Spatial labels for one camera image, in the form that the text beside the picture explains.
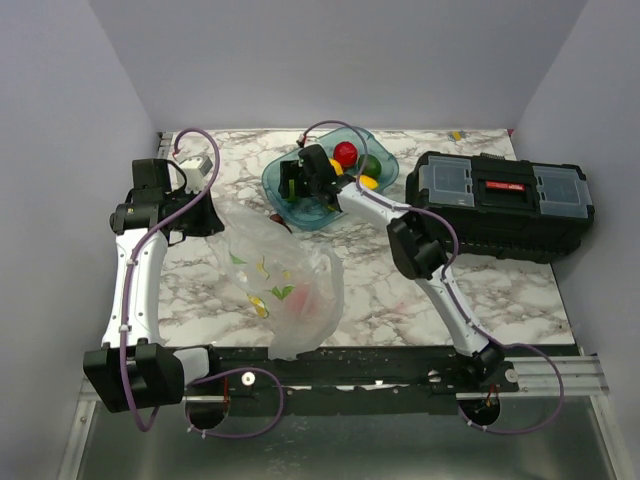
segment yellow lemon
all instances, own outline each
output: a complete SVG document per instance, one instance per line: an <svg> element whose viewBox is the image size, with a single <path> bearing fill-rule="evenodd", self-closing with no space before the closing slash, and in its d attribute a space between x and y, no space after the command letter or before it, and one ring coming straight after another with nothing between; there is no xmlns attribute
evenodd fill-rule
<svg viewBox="0 0 640 480"><path fill-rule="evenodd" d="M375 190L376 188L378 188L378 182L366 175L360 175L360 183L367 187L369 190Z"/></svg>
<svg viewBox="0 0 640 480"><path fill-rule="evenodd" d="M344 173L344 170L342 170L342 165L340 165L337 160L330 158L329 163L331 163L331 166L336 171L336 175L340 176Z"/></svg>

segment metal floor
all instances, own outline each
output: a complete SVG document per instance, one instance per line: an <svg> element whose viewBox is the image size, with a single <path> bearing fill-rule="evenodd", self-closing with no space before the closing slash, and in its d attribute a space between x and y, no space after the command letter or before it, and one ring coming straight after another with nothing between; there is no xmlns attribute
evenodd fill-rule
<svg viewBox="0 0 640 480"><path fill-rule="evenodd" d="M545 418L556 399L505 399L496 426L518 428ZM268 419L231 418L229 431ZM98 405L83 455L86 480L513 479L607 480L613 471L589 398L569 398L541 432L499 437L459 417L424 414L284 417L252 440L202 440L187 434L180 406L165 407L150 433L127 413Z"/></svg>

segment white connector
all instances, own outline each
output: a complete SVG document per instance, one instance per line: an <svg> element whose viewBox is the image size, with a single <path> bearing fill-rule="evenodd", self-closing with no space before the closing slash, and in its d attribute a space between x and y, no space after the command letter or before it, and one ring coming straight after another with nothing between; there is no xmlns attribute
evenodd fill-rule
<svg viewBox="0 0 640 480"><path fill-rule="evenodd" d="M202 191L207 182L205 177L213 168L213 162L207 155L198 155L185 159L180 168L187 176L187 192L198 193Z"/></svg>

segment toolbox lid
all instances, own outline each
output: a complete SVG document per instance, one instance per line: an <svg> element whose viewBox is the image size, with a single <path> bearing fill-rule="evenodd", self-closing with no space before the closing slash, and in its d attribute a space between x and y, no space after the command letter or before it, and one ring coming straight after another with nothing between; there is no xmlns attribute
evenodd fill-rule
<svg viewBox="0 0 640 480"><path fill-rule="evenodd" d="M587 181L572 168L533 166L540 213L561 217L588 218L592 205Z"/></svg>
<svg viewBox="0 0 640 480"><path fill-rule="evenodd" d="M429 156L420 167L418 190L428 189L431 203L474 207L472 186L468 158Z"/></svg>

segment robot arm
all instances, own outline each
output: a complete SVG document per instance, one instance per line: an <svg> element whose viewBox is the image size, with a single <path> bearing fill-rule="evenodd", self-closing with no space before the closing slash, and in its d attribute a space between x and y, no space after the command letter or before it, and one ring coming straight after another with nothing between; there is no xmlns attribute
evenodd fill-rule
<svg viewBox="0 0 640 480"><path fill-rule="evenodd" d="M445 248L431 238L421 215L410 211L410 205L394 202L375 192L368 191L363 195L354 177L336 175L320 145L309 145L298 155L297 165L281 168L282 176L291 173L296 176L300 184L296 194L315 196L330 208L385 228L396 267L405 277L414 280L433 302L451 334L462 371L471 382L491 376L504 360L504 352L479 333L480 324L475 314L450 269L446 268Z"/></svg>
<svg viewBox="0 0 640 480"><path fill-rule="evenodd" d="M168 350L158 328L160 272L169 247L171 232L184 237L203 237L224 230L211 202L205 195L192 209L154 233L143 245L133 269L129 297L129 322L122 326L122 301L127 262L134 247L149 229L190 202L204 185L212 164L207 157L191 159L183 173L185 184L171 191L168 162L162 159L133 162L134 188L125 203L111 215L116 233L118 270L113 307L102 348L86 352L84 371L111 412L127 410L119 371L121 333L125 328L127 371L139 408L179 403L185 385L207 375L215 364L209 346Z"/></svg>
<svg viewBox="0 0 640 480"><path fill-rule="evenodd" d="M380 197L381 200L384 200L384 203L392 205L392 207L385 207L362 195L358 191L355 182L350 182L347 186L341 189L337 194L337 202L341 211L357 215L377 227L387 229L392 243L392 252L394 250L396 251L394 261L398 263L401 261L401 258L398 258L401 257L398 250L402 248L400 240L403 235L402 229L407 228L403 217L412 216L414 214L406 211L406 207L408 206L406 204L389 200L375 192L371 192L370 194L372 196ZM440 250L441 248L442 247L440 245L436 245L437 250ZM446 261L446 257L440 257L440 259ZM447 291L445 283L447 283L454 292L456 300L465 309L467 318L471 320L471 323L480 326L475 314L469 308L462 292L460 292L453 278L453 274L450 270L447 270L444 272L443 278L443 269L444 263L430 272L429 276L431 278L414 278L414 280L416 284L427 294L442 317L442 320L451 334L453 346L456 351L460 355L471 357L475 353L481 352L489 344L489 341L475 331L462 317L454 303L453 297Z"/></svg>

